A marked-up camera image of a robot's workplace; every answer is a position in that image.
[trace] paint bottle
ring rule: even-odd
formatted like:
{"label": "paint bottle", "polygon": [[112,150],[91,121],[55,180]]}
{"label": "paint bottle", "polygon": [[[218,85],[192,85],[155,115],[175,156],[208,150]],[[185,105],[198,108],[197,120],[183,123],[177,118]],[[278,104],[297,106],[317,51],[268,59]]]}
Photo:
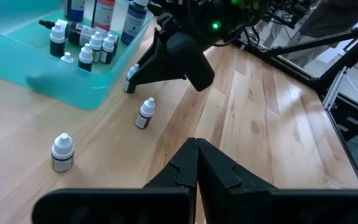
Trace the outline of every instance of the paint bottle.
{"label": "paint bottle", "polygon": [[137,115],[135,125],[140,129],[145,129],[149,126],[150,120],[154,114],[154,98],[150,97],[144,101],[144,104],[140,107],[139,114]]}
{"label": "paint bottle", "polygon": [[49,51],[55,57],[65,54],[65,30],[58,22],[50,31]]}
{"label": "paint bottle", "polygon": [[102,51],[102,38],[100,38],[99,31],[96,31],[92,35],[89,45],[93,51],[93,62],[98,62],[100,60],[100,53]]}
{"label": "paint bottle", "polygon": [[109,31],[112,12],[116,0],[95,0],[92,17],[92,27],[100,27]]}
{"label": "paint bottle", "polygon": [[127,77],[124,82],[124,92],[126,92],[126,93],[128,92],[129,80],[138,71],[138,69],[139,69],[139,64],[135,64],[134,66],[131,67],[131,69],[129,69],[129,71],[127,73]]}
{"label": "paint bottle", "polygon": [[[79,24],[77,22],[67,22],[62,19],[59,19],[57,21],[60,23],[60,25],[65,30],[65,38],[68,39],[68,41],[74,45],[79,45],[81,47],[85,46],[85,44],[89,43],[91,41],[92,35],[98,31],[100,33],[100,38],[103,40],[108,37],[109,32],[106,30],[99,28],[99,27],[88,27],[84,26],[82,24]],[[51,29],[53,26],[55,26],[55,23],[52,21],[39,21],[40,25],[43,25],[44,27]],[[114,38],[114,52],[113,55],[116,54],[117,46],[118,46],[118,40],[119,37],[117,35],[112,34]]]}
{"label": "paint bottle", "polygon": [[65,55],[61,57],[60,60],[67,63],[74,63],[74,59],[69,52],[65,52]]}
{"label": "paint bottle", "polygon": [[92,61],[93,61],[93,53],[92,53],[91,46],[89,44],[85,44],[85,46],[81,48],[80,56],[78,57],[78,66],[82,69],[91,72]]}
{"label": "paint bottle", "polygon": [[74,141],[66,133],[59,135],[52,146],[52,168],[66,172],[73,166]]}
{"label": "paint bottle", "polygon": [[111,34],[109,34],[109,36],[104,39],[102,52],[100,55],[100,61],[105,64],[110,64],[113,54],[114,54],[114,37]]}
{"label": "paint bottle", "polygon": [[147,14],[149,0],[133,0],[129,3],[127,17],[122,30],[121,41],[130,44],[135,36],[142,30]]}
{"label": "paint bottle", "polygon": [[65,0],[65,17],[71,21],[84,20],[85,0]]}

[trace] wooden table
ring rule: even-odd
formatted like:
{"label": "wooden table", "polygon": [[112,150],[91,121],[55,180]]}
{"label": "wooden table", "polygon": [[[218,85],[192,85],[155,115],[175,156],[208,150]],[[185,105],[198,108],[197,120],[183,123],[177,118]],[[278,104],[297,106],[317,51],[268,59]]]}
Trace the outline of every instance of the wooden table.
{"label": "wooden table", "polygon": [[[150,28],[131,64],[152,34]],[[205,54],[216,71],[207,90],[175,80],[141,85],[129,95],[123,75],[94,111],[0,80],[0,224],[30,223],[34,203],[54,189],[142,187],[194,136],[279,188],[358,188],[314,91],[235,47]],[[150,96],[155,115],[140,130],[134,120]],[[50,161],[60,133],[75,140],[75,163],[64,174]],[[197,222],[204,222],[200,201]]]}

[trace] teal plastic tray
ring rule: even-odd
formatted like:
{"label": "teal plastic tray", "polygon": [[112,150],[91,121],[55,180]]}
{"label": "teal plastic tray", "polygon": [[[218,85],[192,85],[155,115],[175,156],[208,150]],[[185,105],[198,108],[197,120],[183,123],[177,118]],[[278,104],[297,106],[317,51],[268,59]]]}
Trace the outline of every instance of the teal plastic tray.
{"label": "teal plastic tray", "polygon": [[[83,24],[90,25],[94,1],[85,2]],[[117,0],[111,32],[120,35],[129,2]],[[130,45],[119,41],[112,64],[94,63],[92,72],[77,67],[80,47],[66,40],[75,64],[70,65],[49,54],[50,30],[40,19],[56,21],[63,16],[61,0],[0,0],[0,78],[54,97],[81,109],[97,108],[139,48],[153,18],[147,13],[143,29]]]}

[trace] blue paint bottle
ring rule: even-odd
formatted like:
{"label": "blue paint bottle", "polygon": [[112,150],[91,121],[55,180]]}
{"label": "blue paint bottle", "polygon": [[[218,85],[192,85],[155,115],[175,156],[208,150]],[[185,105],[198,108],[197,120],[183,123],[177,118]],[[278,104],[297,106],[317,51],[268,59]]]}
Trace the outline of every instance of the blue paint bottle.
{"label": "blue paint bottle", "polygon": [[65,17],[71,21],[84,20],[85,0],[65,0]]}
{"label": "blue paint bottle", "polygon": [[135,36],[142,30],[147,14],[149,0],[133,0],[129,3],[127,17],[122,30],[121,41],[130,44]]}

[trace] green led light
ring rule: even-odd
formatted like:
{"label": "green led light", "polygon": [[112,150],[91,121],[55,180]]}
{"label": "green led light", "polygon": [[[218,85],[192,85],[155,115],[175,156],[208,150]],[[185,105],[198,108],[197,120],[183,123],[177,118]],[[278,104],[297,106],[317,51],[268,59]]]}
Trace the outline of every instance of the green led light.
{"label": "green led light", "polygon": [[212,29],[217,30],[222,26],[220,22],[214,22],[212,23]]}

